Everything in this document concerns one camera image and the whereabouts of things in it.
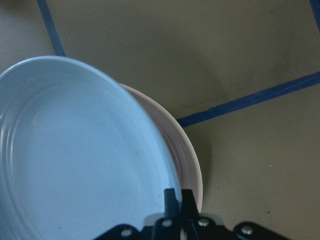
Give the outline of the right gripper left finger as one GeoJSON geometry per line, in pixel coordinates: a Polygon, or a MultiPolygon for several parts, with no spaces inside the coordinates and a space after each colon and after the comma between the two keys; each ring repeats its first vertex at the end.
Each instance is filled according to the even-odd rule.
{"type": "Polygon", "coordinates": [[[119,224],[96,238],[97,240],[179,240],[180,209],[173,188],[164,190],[164,217],[141,230],[129,224],[119,224]]]}

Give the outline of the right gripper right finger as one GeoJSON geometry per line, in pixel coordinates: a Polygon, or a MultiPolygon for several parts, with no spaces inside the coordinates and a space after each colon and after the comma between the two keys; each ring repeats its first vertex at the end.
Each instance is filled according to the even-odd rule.
{"type": "Polygon", "coordinates": [[[181,222],[187,240],[287,240],[288,238],[254,222],[243,221],[232,230],[198,211],[193,191],[181,190],[181,222]]]}

